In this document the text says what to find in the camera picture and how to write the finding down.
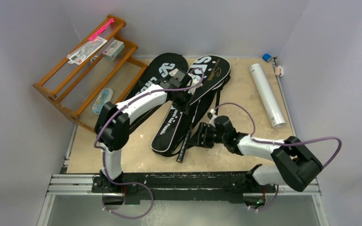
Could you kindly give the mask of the black racket bag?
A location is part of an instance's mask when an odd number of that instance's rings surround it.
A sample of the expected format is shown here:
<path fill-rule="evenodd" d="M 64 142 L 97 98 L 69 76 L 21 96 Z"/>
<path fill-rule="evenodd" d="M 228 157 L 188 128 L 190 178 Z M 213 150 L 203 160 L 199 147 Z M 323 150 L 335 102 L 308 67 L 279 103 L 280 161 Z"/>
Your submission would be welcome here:
<path fill-rule="evenodd" d="M 189 112 L 185 114 L 172 105 L 155 134 L 151 150 L 164 157 L 176 154 L 178 145 L 183 143 L 189 129 L 195 127 L 206 114 L 216 94 L 229 81 L 231 64 L 221 56 L 206 55 L 196 59 L 187 72 L 198 80 L 203 75 L 202 86 L 196 89 Z"/>
<path fill-rule="evenodd" d="M 182 55 L 176 53 L 160 54 L 147 66 L 144 73 L 125 97 L 125 100 L 145 91 L 151 85 L 155 84 L 157 80 L 168 77 L 170 71 L 173 69 L 179 69 L 185 72 L 188 69 L 187 60 Z"/>

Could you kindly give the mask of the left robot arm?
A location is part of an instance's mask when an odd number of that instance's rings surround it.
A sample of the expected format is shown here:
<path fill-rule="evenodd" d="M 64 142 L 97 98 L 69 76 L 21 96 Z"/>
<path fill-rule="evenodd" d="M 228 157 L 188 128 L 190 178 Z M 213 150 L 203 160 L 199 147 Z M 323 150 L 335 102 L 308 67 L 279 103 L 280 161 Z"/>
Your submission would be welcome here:
<path fill-rule="evenodd" d="M 176 108 L 186 111 L 195 89 L 200 87 L 202 79 L 192 73 L 174 69 L 168 79 L 161 78 L 145 91 L 128 100 L 104 104 L 95 126 L 97 134 L 94 148 L 101 149 L 105 175 L 103 186 L 111 193 L 120 190 L 122 180 L 122 148 L 129 140 L 131 124 L 151 109 L 172 101 Z"/>

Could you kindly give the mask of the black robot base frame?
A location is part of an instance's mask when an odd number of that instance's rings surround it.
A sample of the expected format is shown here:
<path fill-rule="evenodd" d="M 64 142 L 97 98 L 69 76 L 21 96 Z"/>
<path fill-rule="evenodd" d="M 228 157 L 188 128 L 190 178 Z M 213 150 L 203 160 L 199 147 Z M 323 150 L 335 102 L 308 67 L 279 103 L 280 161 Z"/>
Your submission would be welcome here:
<path fill-rule="evenodd" d="M 116 197 L 125 204 L 141 201 L 227 201 L 249 203 L 273 196 L 274 185 L 261 186 L 251 172 L 151 172 L 124 173 L 122 186 L 99 174 L 57 174 L 51 177 L 48 194 Z"/>

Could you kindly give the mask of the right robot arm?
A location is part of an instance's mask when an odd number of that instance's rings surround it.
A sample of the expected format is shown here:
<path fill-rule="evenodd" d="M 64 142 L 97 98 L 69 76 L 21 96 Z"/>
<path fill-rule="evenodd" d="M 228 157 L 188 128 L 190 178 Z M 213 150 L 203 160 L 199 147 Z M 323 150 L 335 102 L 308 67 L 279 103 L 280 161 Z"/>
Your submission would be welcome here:
<path fill-rule="evenodd" d="M 272 166 L 259 165 L 246 178 L 246 186 L 256 192 L 267 184 L 288 185 L 302 192 L 323 170 L 322 163 L 297 137 L 285 140 L 255 139 L 250 134 L 236 131 L 229 117 L 214 115 L 209 123 L 201 122 L 188 146 L 213 148 L 223 144 L 240 156 L 254 156 L 272 161 Z"/>

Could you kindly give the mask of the white frame badminton racket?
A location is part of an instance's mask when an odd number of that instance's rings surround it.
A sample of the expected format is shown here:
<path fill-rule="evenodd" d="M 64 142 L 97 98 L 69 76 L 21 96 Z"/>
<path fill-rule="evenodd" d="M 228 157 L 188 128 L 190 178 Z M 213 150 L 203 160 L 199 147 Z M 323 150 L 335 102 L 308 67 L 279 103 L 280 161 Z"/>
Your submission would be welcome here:
<path fill-rule="evenodd" d="M 176 159 L 176 161 L 178 163 L 183 163 L 185 152 L 186 152 L 187 147 L 188 147 L 188 142 L 189 142 L 192 130 L 193 130 L 193 124 L 190 124 L 189 130 L 187 131 L 187 134 L 186 134 L 186 136 L 184 138 L 184 141 L 182 143 L 182 146 L 181 146 L 181 150 L 180 150 L 180 152 L 178 154 L 178 157 Z"/>

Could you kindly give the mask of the white shuttlecock tube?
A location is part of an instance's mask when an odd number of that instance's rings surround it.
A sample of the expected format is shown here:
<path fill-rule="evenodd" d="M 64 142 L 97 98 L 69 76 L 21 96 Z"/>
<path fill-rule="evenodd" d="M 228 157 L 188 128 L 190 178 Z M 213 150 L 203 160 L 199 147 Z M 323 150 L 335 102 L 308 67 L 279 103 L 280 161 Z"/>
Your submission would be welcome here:
<path fill-rule="evenodd" d="M 272 127 L 274 129 L 282 128 L 286 125 L 286 121 L 261 65 L 259 63 L 253 64 L 249 70 Z"/>

